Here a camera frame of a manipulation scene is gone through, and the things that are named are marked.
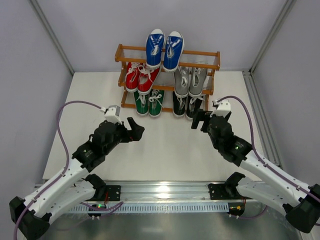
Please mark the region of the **black sneaker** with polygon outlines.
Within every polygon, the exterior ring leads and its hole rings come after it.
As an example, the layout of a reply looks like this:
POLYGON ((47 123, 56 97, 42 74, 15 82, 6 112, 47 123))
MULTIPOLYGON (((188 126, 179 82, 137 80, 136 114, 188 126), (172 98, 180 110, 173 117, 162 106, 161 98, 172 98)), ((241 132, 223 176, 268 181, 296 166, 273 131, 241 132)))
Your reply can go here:
POLYGON ((188 96, 185 114, 189 120, 192 120, 196 111, 201 108, 204 99, 205 99, 204 95, 200 95, 196 97, 188 96))
POLYGON ((185 115, 187 99, 187 97, 178 97, 175 92, 172 93, 172 112, 176 118, 181 118, 185 115))

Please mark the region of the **green sneaker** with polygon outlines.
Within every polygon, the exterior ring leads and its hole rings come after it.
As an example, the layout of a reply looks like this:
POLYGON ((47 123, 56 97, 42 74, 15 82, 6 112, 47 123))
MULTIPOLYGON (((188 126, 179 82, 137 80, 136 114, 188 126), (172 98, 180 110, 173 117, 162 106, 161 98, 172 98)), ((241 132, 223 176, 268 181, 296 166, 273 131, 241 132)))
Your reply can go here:
POLYGON ((135 109, 138 115, 145 116, 149 111, 148 95, 140 94, 136 91, 134 94, 135 109))
POLYGON ((153 89, 150 92, 149 101, 149 115, 157 118, 161 115, 163 109, 163 101, 165 97, 164 90, 153 89))

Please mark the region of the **grey sneaker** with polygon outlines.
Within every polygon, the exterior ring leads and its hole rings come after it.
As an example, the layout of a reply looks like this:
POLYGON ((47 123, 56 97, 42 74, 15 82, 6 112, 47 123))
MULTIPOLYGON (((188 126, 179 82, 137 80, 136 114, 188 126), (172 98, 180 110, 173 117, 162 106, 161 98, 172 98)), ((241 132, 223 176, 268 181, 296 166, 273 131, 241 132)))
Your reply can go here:
POLYGON ((186 66, 179 66, 173 73, 174 78, 174 92, 178 98, 185 98, 189 91, 189 75, 190 68, 186 66))
POLYGON ((193 67, 191 69, 191 80, 189 95, 193 98, 199 97, 203 92, 203 86, 208 76, 207 68, 193 67))

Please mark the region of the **red sneaker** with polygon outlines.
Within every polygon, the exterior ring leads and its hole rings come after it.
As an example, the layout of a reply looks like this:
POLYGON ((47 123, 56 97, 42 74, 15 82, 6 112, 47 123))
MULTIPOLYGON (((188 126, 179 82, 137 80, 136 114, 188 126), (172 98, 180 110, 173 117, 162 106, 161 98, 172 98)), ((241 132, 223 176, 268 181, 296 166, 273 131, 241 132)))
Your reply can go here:
POLYGON ((137 90, 140 95, 148 95, 161 72, 161 67, 150 68, 146 64, 141 64, 138 67, 139 77, 137 90))
POLYGON ((138 62, 129 62, 125 75, 125 88, 129 93, 134 93, 138 89, 138 81, 140 76, 138 62))

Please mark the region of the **blue sneaker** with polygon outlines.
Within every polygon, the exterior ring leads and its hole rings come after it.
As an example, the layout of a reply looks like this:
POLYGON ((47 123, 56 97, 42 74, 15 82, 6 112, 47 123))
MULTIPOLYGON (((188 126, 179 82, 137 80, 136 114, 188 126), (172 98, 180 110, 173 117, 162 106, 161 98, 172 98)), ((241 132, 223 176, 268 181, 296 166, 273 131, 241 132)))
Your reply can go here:
POLYGON ((147 37, 145 44, 146 65, 157 69, 161 65, 162 49, 165 44, 165 34, 159 28, 154 29, 147 37))
POLYGON ((178 31, 172 31, 165 41, 163 60, 165 72, 175 72, 177 70, 184 48, 185 41, 182 34, 178 31))

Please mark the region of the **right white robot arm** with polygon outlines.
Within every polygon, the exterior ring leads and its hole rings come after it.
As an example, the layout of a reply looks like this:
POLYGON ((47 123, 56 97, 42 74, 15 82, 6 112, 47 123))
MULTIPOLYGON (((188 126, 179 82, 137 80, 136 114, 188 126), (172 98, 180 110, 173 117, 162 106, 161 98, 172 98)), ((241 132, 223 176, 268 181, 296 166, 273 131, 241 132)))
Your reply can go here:
POLYGON ((285 216, 297 230, 310 233, 320 219, 320 186, 312 186, 289 175, 254 150, 253 145, 233 133, 228 122, 231 113, 198 110, 192 118, 192 129, 203 122, 201 131, 207 133, 213 148, 228 162, 240 167, 263 183, 255 183, 235 172, 225 184, 230 192, 257 200, 285 216))

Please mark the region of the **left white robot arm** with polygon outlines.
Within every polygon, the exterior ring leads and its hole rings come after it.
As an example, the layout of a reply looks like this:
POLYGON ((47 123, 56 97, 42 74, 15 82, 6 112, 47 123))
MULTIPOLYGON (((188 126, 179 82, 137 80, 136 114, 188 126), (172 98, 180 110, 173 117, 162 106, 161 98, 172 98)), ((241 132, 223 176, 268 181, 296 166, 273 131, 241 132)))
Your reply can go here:
POLYGON ((102 192, 106 185, 92 171, 118 144, 138 142, 145 131, 132 117, 127 121, 130 129, 122 121, 100 123, 52 178, 33 193, 14 197, 9 202, 14 232, 21 232, 28 240, 38 240, 68 209, 102 192))

